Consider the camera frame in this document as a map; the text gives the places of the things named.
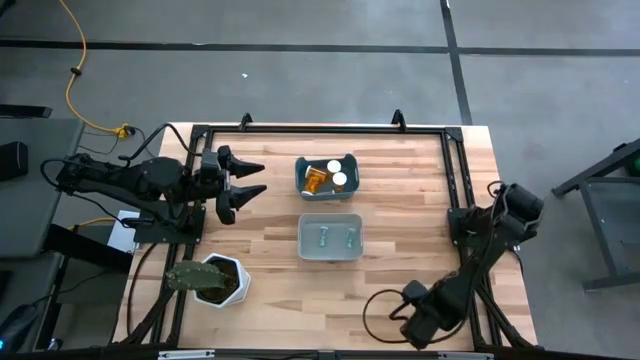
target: cactus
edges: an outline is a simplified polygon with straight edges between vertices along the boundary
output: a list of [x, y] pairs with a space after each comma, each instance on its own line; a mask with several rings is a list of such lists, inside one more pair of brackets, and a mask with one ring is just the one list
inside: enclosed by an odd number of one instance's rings
[[197, 261], [179, 262], [166, 275], [170, 288], [195, 291], [224, 288], [224, 282], [229, 277], [215, 265]]

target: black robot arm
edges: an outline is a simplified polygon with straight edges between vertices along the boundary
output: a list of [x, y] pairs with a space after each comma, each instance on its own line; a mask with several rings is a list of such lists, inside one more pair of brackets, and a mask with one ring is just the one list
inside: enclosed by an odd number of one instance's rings
[[243, 177], [264, 169], [263, 165], [236, 159], [228, 146], [218, 152], [205, 150], [201, 168], [197, 171], [167, 157], [146, 160], [139, 165], [125, 166], [97, 161], [88, 154], [76, 154], [62, 161], [64, 166], [52, 185], [68, 194], [100, 193], [139, 208], [151, 219], [125, 219], [131, 227], [158, 222], [162, 226], [181, 229], [189, 220], [190, 202], [216, 199], [216, 213], [224, 224], [235, 222], [233, 210], [266, 190], [265, 185], [238, 188], [231, 185], [231, 176]]
[[[389, 317], [406, 319], [400, 328], [405, 339], [416, 349], [424, 349], [433, 342], [438, 329], [451, 331], [456, 326], [459, 329], [467, 317], [480, 278], [505, 250], [536, 235], [542, 208], [542, 200], [517, 184], [501, 185], [491, 207], [465, 209], [457, 218], [450, 217], [452, 237], [475, 237], [484, 241], [457, 272], [439, 280], [431, 289], [415, 280], [404, 288], [404, 303]], [[414, 314], [408, 319], [397, 316], [409, 304], [415, 307]]]

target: wooden table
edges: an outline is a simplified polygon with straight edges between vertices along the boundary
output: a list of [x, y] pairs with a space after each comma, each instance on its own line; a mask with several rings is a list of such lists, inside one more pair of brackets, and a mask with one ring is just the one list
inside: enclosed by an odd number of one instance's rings
[[[193, 124], [174, 125], [185, 139], [189, 138]], [[463, 134], [476, 202], [489, 206], [486, 186], [499, 178], [489, 130], [483, 126], [463, 127]], [[196, 247], [194, 260], [212, 252], [238, 258], [252, 282], [246, 300], [225, 309], [199, 304], [188, 294], [180, 347], [411, 349], [407, 344], [384, 344], [369, 337], [361, 314], [367, 298], [378, 290], [401, 290], [412, 279], [430, 287], [459, 266], [445, 218], [450, 203], [439, 138], [401, 134], [216, 134], [214, 148], [224, 144], [231, 146], [238, 158], [266, 167], [258, 174], [233, 179], [233, 183], [266, 184], [268, 190], [242, 208], [232, 226], [220, 224], [214, 202], [209, 201], [202, 243]], [[302, 200], [294, 188], [296, 158], [339, 158], [347, 152], [358, 159], [361, 174], [360, 189], [353, 198], [335, 202]], [[181, 161], [186, 158], [169, 131], [160, 155]], [[453, 146], [452, 157], [459, 173]], [[464, 204], [462, 192], [459, 197]], [[301, 214], [346, 212], [363, 218], [365, 252], [359, 261], [310, 262], [298, 257]], [[129, 279], [143, 250], [135, 254]], [[143, 264], [134, 289], [133, 326], [158, 296], [166, 252], [167, 246], [158, 245]], [[500, 259], [490, 278], [498, 305], [523, 337], [535, 343], [522, 274], [512, 254]], [[127, 293], [128, 286], [114, 341], [126, 336]], [[369, 326], [379, 337], [399, 339], [400, 323], [386, 316], [400, 299], [394, 294], [385, 295], [369, 307]], [[483, 306], [479, 306], [479, 312], [483, 335], [489, 339]], [[167, 307], [163, 340], [172, 314], [173, 303]], [[458, 335], [429, 349], [471, 350], [468, 323]]]

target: translucent container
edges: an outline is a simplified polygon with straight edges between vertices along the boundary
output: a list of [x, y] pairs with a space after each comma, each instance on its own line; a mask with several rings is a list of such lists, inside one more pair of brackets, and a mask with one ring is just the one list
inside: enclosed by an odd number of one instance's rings
[[[328, 228], [324, 240], [323, 226]], [[364, 252], [363, 239], [357, 214], [302, 214], [298, 221], [298, 255], [305, 260], [357, 260]]]

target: gray floor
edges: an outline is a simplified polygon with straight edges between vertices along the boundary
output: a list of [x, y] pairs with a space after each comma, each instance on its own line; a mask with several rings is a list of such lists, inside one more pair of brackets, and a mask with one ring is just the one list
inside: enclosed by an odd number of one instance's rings
[[[640, 48], [640, 2], [634, 0], [450, 4], [460, 46]], [[94, 40], [447, 44], [438, 0], [69, 5]], [[77, 40], [54, 0], [19, 0], [0, 19], [0, 37]], [[64, 88], [79, 56], [75, 50], [0, 48], [0, 102], [46, 105], [54, 109], [52, 118], [70, 117]], [[605, 274], [604, 263], [581, 198], [558, 200], [549, 189], [638, 137], [640, 58], [463, 56], [461, 62], [473, 123], [490, 127], [502, 179], [546, 198], [540, 235], [522, 253], [540, 344], [638, 357], [640, 286], [582, 291], [582, 281]], [[411, 123], [460, 124], [448, 55], [95, 50], [73, 99], [100, 124], [127, 122], [147, 133], [165, 121], [237, 121], [246, 111], [256, 121], [386, 123], [401, 108]], [[103, 151], [111, 141], [83, 138], [84, 145]], [[139, 141], [123, 141], [116, 154]], [[155, 142], [151, 150], [158, 147]], [[122, 208], [96, 198], [111, 210]], [[67, 225], [96, 216], [101, 214], [92, 205], [63, 198], [56, 221]], [[111, 314], [104, 306], [96, 312]], [[91, 312], [70, 313], [78, 322], [65, 325], [75, 334], [71, 343], [96, 344], [81, 321]]]

